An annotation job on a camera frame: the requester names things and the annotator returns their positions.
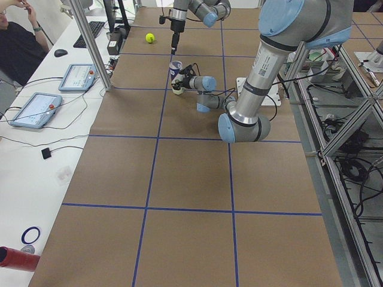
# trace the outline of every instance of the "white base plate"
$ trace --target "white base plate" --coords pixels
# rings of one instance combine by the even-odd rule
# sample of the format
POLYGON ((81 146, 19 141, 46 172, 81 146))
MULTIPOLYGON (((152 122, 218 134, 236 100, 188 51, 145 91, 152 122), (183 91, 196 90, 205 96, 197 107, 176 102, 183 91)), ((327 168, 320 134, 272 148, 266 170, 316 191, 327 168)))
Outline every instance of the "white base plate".
MULTIPOLYGON (((367 60, 367 57, 370 56, 371 52, 354 52, 355 56, 357 56, 359 62, 363 62, 367 60)), ((377 68, 369 64, 369 62, 363 63, 363 66, 369 68, 374 73, 383 73, 383 68, 377 68)))
MULTIPOLYGON (((238 97, 241 96, 242 89, 244 88, 246 78, 237 78, 237 91, 238 91, 238 97)), ((278 85, 274 85, 271 87, 269 91, 269 96, 275 101, 277 106, 282 105, 281 99, 279 98, 278 94, 278 85)), ((274 106, 274 103, 272 100, 270 100, 268 97, 265 97, 264 101, 262 102, 262 106, 274 106)))

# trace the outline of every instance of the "tablet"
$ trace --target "tablet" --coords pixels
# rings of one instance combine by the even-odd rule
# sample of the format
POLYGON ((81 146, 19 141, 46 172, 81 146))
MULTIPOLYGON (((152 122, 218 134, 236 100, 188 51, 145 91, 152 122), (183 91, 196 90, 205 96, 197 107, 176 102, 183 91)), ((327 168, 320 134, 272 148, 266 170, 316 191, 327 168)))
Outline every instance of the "tablet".
POLYGON ((95 80, 96 67, 93 64, 71 64, 60 83, 59 91, 84 92, 95 80))
POLYGON ((51 119, 61 101, 62 96, 58 94, 34 93, 10 121, 10 125, 40 129, 51 119))

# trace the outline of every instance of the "black shirt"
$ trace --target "black shirt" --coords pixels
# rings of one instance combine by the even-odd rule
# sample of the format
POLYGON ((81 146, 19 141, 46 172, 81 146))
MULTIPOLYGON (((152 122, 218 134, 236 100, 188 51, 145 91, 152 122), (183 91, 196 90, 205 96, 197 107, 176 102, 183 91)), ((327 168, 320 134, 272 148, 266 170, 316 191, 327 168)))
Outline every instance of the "black shirt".
POLYGON ((0 30, 0 68, 19 84, 28 82, 46 54, 35 35, 19 24, 9 22, 7 30, 0 30))

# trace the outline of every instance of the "human arm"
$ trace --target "human arm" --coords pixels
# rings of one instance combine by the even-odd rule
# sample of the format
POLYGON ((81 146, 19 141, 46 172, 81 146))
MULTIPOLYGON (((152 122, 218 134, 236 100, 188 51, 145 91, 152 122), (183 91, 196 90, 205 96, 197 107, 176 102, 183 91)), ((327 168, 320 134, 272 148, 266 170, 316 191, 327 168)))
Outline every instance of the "human arm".
POLYGON ((47 39, 45 38, 45 35, 44 35, 42 29, 40 29, 40 26, 37 22, 36 11, 31 5, 26 7, 26 9, 28 11, 28 20, 30 21, 30 23, 31 23, 31 25, 35 31, 35 37, 36 37, 37 43, 39 43, 40 46, 42 47, 42 49, 48 53, 49 52, 49 46, 47 43, 47 39))
POLYGON ((22 0, 0 0, 0 11, 7 9, 9 6, 24 8, 29 6, 29 4, 22 0))

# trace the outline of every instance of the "white table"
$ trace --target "white table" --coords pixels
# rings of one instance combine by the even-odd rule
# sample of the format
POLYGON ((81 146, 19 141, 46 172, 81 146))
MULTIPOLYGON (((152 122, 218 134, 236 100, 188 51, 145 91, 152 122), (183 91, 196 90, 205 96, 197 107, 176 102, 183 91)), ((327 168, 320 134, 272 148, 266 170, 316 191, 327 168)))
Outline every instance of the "white table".
MULTIPOLYGON (((104 17, 89 17, 89 21, 104 21, 104 17)), ((105 64, 109 61, 107 52, 107 29, 103 29, 96 38, 100 54, 105 64)), ((48 77, 62 77, 69 64, 92 63, 87 49, 73 48, 73 43, 80 35, 76 22, 73 20, 47 57, 33 74, 30 81, 48 77), (63 48, 68 54, 54 57, 56 49, 63 48)), ((75 99, 81 93, 61 93, 58 90, 60 80, 38 81, 25 87, 12 106, 22 106, 36 91, 61 94, 63 103, 75 99)), ((79 98, 61 107, 47 124, 52 127, 67 126, 86 106, 81 117, 67 129, 32 130, 11 127, 5 122, 0 123, 0 135, 17 141, 39 145, 59 139, 88 135, 105 93, 101 80, 85 94, 84 100, 79 98)), ((17 111, 8 111, 7 118, 12 119, 17 111)), ((0 246, 21 249, 22 233, 31 226, 41 229, 40 238, 33 244, 35 254, 41 255, 53 226, 61 202, 68 188, 71 176, 80 158, 81 149, 63 148, 52 153, 52 157, 44 160, 41 155, 43 148, 51 150, 62 146, 84 147, 87 137, 71 139, 40 147, 29 147, 25 144, 0 140, 0 246)), ((28 286, 33 273, 27 271, 0 268, 0 285, 2 287, 28 286)))

